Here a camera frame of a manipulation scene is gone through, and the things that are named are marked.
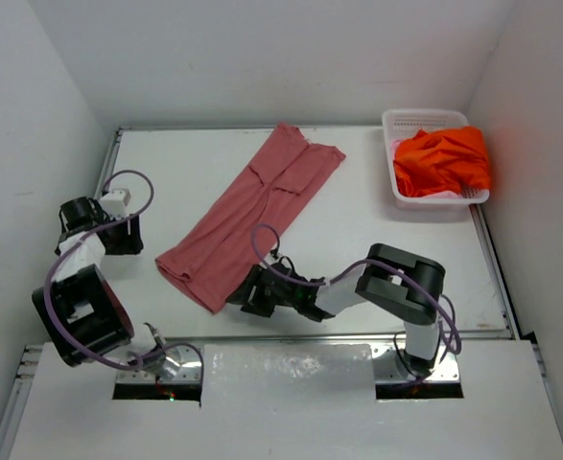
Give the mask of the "white plastic basket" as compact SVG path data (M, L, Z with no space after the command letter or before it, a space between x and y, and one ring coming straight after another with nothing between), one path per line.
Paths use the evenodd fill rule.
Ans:
M481 131L453 110L390 109L382 114L390 184L400 208L483 204L492 186Z

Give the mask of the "pink red t-shirt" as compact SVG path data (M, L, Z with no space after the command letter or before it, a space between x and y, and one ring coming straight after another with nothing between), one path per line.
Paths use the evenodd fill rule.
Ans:
M188 235L156 258L158 272L200 306L221 311L257 255L274 247L345 158L296 126L277 125Z

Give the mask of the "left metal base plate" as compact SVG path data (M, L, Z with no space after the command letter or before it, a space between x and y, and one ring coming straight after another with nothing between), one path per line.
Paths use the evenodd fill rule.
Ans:
M144 362L140 371L117 372L113 400L201 402L204 359L198 347L178 343Z

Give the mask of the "orange t-shirt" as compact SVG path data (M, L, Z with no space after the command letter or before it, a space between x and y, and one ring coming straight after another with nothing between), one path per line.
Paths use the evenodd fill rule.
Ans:
M393 170L400 194L410 198L492 186L485 140L473 126L418 130L397 144Z

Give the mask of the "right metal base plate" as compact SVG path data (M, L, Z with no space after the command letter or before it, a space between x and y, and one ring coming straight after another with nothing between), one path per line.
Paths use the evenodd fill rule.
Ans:
M440 346L434 361L418 362L405 353L402 339L370 345L378 401L462 399L457 359Z

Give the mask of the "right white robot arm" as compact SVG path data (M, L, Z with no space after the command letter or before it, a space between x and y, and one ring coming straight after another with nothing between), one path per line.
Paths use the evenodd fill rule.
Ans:
M438 299L444 277L439 263L382 243L330 281L299 275L291 259L272 250L226 302L267 318L278 307L289 308L317 323L368 302L403 322L406 342L395 349L396 361L408 376L422 380L434 369L443 339Z

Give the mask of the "white front cover panel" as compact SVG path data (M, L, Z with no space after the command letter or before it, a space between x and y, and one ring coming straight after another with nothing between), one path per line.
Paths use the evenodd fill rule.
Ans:
M381 401L365 346L209 345L199 402L117 401L43 349L14 459L562 459L531 346L472 341L458 399Z

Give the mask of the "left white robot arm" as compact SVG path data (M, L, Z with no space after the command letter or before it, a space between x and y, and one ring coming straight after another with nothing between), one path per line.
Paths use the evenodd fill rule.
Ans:
M160 373L164 339L146 325L151 339L139 350L136 330L100 264L106 256L138 255L144 248L138 215L125 201L78 197L60 205L59 258L32 302L61 359L70 367L97 361L116 370Z

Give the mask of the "metal base plate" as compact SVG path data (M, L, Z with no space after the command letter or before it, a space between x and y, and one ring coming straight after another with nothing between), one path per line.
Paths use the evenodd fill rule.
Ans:
M113 400L201 402L204 359L198 347L178 343L144 362L140 371L117 372Z
M405 353L402 339L370 345L378 401L462 399L457 359L440 346L434 361L418 362Z

